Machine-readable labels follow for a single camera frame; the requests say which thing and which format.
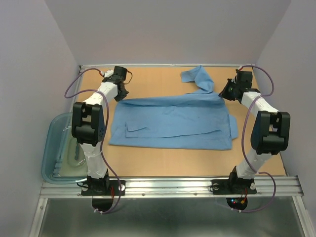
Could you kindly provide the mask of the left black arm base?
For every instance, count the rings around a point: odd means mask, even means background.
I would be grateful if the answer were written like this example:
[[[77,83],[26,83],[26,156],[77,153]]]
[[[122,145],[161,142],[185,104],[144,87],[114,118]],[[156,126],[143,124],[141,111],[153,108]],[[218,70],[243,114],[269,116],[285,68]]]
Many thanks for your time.
[[[118,180],[109,180],[108,187],[106,185],[97,183],[88,183],[84,181],[82,184],[78,184],[81,187],[82,196],[124,196],[125,195],[125,180],[121,180],[121,186],[119,186]]]

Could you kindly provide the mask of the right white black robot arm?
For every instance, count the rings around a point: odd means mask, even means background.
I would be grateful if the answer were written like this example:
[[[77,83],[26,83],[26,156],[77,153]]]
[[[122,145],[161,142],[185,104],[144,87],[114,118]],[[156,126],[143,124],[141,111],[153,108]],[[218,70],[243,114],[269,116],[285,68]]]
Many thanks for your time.
[[[290,114],[280,112],[266,101],[258,89],[252,88],[252,72],[236,70],[236,76],[229,79],[220,97],[239,101],[247,107],[246,119],[255,117],[248,153],[244,160],[233,168],[228,179],[213,180],[212,190],[216,195],[255,194],[254,177],[259,169],[272,156],[288,147],[290,131]]]

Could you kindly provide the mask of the light blue long sleeve shirt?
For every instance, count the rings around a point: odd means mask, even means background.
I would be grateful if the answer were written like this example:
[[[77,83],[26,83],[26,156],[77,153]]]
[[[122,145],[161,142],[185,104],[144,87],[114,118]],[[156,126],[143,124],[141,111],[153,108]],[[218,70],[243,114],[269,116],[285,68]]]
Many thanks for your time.
[[[110,145],[166,149],[230,150],[238,138],[237,120],[203,66],[181,73],[198,90],[178,96],[118,102]]]

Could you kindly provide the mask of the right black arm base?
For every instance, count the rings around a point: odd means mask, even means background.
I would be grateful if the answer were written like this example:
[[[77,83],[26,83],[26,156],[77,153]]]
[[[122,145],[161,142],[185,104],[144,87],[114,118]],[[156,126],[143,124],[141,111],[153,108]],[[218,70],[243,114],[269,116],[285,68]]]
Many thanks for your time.
[[[214,195],[241,195],[241,194],[257,194],[256,188],[251,189],[254,180],[229,181],[228,179],[211,180],[210,191]]]

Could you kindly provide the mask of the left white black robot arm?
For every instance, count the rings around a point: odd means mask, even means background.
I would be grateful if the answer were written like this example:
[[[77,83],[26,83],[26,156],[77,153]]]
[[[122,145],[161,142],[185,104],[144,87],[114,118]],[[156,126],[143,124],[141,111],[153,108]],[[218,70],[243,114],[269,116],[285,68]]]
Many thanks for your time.
[[[83,102],[75,102],[72,110],[72,136],[83,150],[87,164],[87,176],[82,184],[83,196],[114,195],[110,184],[109,172],[102,152],[103,141],[109,122],[109,101],[124,99],[128,69],[115,66],[113,70],[103,72],[95,70],[103,78],[98,89],[86,89],[82,93],[92,92]]]

